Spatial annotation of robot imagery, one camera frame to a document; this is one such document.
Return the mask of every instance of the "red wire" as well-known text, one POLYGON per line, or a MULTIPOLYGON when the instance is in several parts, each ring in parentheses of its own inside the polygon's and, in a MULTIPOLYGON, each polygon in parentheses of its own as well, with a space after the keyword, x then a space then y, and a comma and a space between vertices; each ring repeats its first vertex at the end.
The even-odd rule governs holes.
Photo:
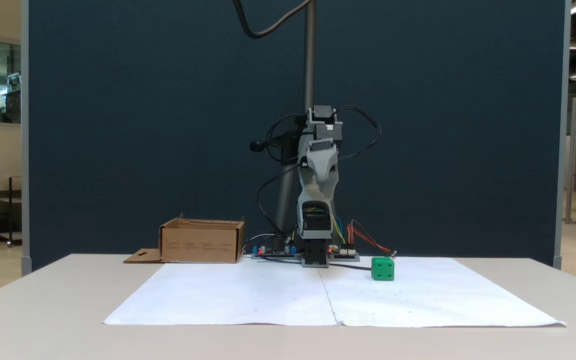
POLYGON ((366 234, 368 235, 368 236, 366 237, 366 235, 362 234, 361 231, 357 230, 357 229, 352 225, 352 222, 353 222, 353 221, 354 221, 355 223, 357 223, 359 226, 361 226, 362 229, 364 228, 364 227, 362 226, 362 224, 359 223, 359 221, 357 221, 356 219, 352 219, 352 221, 350 221, 350 224, 348 224, 348 227, 347 227, 347 229, 348 229, 348 235, 349 235, 349 238, 351 239, 351 241, 349 241, 349 244, 354 244, 354 243, 355 243, 355 239, 354 239, 353 234, 357 234, 357 235, 359 235, 362 239, 364 239, 366 242, 368 242, 368 243, 370 243, 370 244, 373 244, 374 246, 377 246, 377 248, 380 248, 381 250, 385 251, 386 253, 390 253, 390 252, 391 252, 390 249, 388 249, 388 248, 386 248, 386 247, 381 246, 380 244, 378 244, 377 241, 375 241, 375 239, 373 239, 373 237, 370 236, 370 234, 368 234, 368 232, 366 232, 366 234))

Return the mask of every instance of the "cardboard box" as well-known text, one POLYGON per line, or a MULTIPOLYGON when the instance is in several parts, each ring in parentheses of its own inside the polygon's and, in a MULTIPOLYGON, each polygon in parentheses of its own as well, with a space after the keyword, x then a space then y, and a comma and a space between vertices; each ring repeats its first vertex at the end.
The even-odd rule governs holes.
POLYGON ((246 218, 240 221, 186 219, 159 227, 159 248, 142 248, 123 262, 235 264, 242 256, 246 218))

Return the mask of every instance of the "window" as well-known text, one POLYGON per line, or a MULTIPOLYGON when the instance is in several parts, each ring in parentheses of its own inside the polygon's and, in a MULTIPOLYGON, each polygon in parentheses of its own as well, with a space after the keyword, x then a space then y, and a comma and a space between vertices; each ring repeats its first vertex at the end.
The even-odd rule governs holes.
POLYGON ((0 38, 0 127, 21 124, 21 43, 0 38))

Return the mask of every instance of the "green cube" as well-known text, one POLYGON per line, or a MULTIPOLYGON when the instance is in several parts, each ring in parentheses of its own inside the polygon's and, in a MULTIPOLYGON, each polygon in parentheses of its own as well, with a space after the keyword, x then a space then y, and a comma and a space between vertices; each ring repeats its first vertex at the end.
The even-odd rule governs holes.
POLYGON ((393 281, 395 280, 395 262, 390 257, 373 257, 370 273, 374 280, 393 281))

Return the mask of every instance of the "black knob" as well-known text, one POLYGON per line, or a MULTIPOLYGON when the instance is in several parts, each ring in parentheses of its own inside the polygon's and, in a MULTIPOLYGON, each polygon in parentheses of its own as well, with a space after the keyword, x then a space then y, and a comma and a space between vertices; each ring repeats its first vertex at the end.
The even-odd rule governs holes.
POLYGON ((265 141, 252 141, 249 145, 250 151, 261 153, 266 150, 268 144, 265 141))

